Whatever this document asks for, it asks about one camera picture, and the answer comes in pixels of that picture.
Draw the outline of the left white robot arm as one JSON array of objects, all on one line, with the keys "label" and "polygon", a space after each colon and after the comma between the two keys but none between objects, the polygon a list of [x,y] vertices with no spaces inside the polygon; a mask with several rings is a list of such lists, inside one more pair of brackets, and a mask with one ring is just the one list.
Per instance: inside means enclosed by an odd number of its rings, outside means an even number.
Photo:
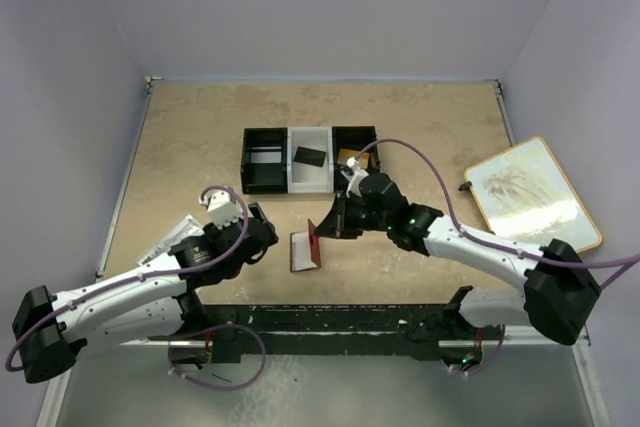
[{"label": "left white robot arm", "polygon": [[51,380],[92,351],[143,338],[194,339],[210,325],[197,291],[237,277],[277,244],[274,225],[252,203],[223,228],[206,224],[135,269],[74,290],[28,291],[12,323],[5,360],[30,384]]}]

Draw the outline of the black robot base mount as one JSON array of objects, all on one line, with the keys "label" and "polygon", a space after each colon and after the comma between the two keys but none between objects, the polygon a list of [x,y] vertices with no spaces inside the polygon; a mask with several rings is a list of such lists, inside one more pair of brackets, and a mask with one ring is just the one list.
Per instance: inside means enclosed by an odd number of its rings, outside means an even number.
[{"label": "black robot base mount", "polygon": [[478,350],[503,335],[498,326],[471,326],[459,314],[470,292],[459,289],[445,304],[201,303],[194,293],[179,298],[184,322],[174,341],[207,341],[214,363],[238,363],[245,355],[401,356],[439,361],[453,342]]}]

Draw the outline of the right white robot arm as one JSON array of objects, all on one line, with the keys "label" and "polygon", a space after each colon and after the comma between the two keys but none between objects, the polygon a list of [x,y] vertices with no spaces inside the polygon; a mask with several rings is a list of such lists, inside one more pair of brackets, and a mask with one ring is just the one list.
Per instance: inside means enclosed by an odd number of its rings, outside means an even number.
[{"label": "right white robot arm", "polygon": [[354,240],[383,232],[399,249],[451,260],[509,285],[507,291],[471,288],[445,313],[446,330],[467,338],[489,325],[523,325],[572,345],[601,295],[578,253],[554,239],[546,246],[510,241],[463,224],[442,211],[412,203],[385,174],[373,174],[338,193],[316,236]]}]

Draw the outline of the red leather card holder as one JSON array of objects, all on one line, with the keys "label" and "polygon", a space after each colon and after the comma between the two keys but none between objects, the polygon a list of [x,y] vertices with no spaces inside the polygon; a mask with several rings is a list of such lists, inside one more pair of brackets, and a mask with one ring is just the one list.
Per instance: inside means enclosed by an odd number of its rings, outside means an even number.
[{"label": "red leather card holder", "polygon": [[302,273],[321,268],[320,238],[315,232],[316,226],[308,219],[304,231],[293,232],[289,238],[290,272]]}]

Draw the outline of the black white three-compartment tray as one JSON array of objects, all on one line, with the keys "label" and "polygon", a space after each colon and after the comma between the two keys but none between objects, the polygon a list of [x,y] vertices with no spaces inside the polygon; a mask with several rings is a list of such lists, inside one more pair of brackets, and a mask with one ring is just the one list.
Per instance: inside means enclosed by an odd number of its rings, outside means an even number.
[{"label": "black white three-compartment tray", "polygon": [[348,184],[347,160],[377,139],[373,126],[244,130],[240,177],[251,195],[324,194]]}]

